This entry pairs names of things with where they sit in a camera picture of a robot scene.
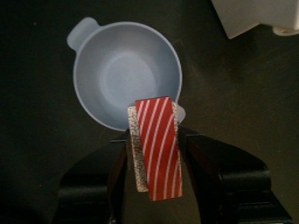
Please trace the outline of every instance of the striped label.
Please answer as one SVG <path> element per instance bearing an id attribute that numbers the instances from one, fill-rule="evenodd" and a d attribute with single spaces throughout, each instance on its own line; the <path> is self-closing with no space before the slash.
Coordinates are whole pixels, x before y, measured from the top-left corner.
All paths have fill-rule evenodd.
<path id="1" fill-rule="evenodd" d="M 182 196 L 181 166 L 169 97 L 134 102 L 150 200 Z"/>

